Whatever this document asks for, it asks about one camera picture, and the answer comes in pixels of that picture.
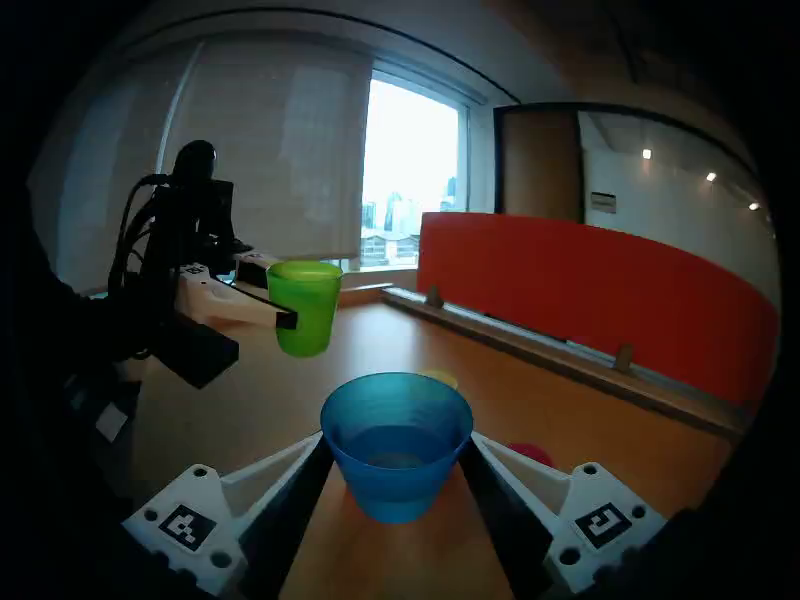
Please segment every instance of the blue cup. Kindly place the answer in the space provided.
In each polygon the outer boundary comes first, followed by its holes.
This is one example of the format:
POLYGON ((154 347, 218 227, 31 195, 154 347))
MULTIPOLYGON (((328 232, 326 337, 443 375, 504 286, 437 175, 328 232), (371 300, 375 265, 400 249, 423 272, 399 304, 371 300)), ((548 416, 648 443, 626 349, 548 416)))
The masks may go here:
POLYGON ((407 523, 433 504, 472 433, 453 388, 411 373, 354 379, 322 407, 322 433, 362 510, 407 523))

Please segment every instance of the sky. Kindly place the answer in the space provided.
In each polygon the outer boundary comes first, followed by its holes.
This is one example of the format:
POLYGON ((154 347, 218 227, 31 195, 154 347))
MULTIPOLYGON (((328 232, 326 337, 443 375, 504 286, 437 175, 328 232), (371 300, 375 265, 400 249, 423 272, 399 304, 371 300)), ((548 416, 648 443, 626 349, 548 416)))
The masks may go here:
POLYGON ((458 111, 373 79, 364 153, 364 202, 380 205, 398 192, 425 204, 426 210, 438 210, 457 165, 458 111))

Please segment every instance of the window blind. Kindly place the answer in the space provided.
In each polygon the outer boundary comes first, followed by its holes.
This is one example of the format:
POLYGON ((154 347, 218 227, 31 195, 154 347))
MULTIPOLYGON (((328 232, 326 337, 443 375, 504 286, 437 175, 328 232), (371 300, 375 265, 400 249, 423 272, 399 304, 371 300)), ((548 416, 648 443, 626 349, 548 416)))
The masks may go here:
POLYGON ((371 60, 270 39, 210 39, 169 124, 163 170, 184 144, 217 149, 235 184, 237 237, 280 257, 358 255, 371 60))
MULTIPOLYGON (((76 290, 105 285, 125 199, 155 170, 165 118, 190 54, 174 50, 83 91, 73 99, 82 108, 75 126, 70 114, 62 115, 50 151, 40 157, 34 201, 40 211, 57 211, 55 235, 45 231, 43 237, 54 239, 49 251, 56 272, 76 290)), ((141 191, 135 206, 146 195, 141 191)))

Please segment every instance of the table surface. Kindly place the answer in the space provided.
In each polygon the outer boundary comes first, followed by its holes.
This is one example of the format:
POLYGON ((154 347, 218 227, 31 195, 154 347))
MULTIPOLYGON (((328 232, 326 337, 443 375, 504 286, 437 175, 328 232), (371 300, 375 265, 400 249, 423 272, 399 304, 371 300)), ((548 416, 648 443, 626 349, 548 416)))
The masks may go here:
MULTIPOLYGON (((227 325, 239 362, 195 390, 151 360, 127 476, 138 505, 193 463, 228 473, 319 429, 325 398, 381 371, 445 370, 477 431, 534 443, 556 468, 596 461, 665 517, 696 506, 730 442, 570 381, 380 302, 341 308, 329 349, 283 354, 274 331, 227 325)), ((511 598, 459 467, 431 510, 406 525, 365 516, 334 465, 282 598, 511 598)))

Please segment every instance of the red panel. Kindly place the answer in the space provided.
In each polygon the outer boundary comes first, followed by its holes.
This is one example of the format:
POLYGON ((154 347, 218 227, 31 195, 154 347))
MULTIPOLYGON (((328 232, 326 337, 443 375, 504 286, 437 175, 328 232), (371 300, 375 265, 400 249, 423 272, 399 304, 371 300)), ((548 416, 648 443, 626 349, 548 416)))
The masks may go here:
POLYGON ((568 221, 427 213, 417 289, 755 407, 778 334, 772 304, 707 260, 568 221))

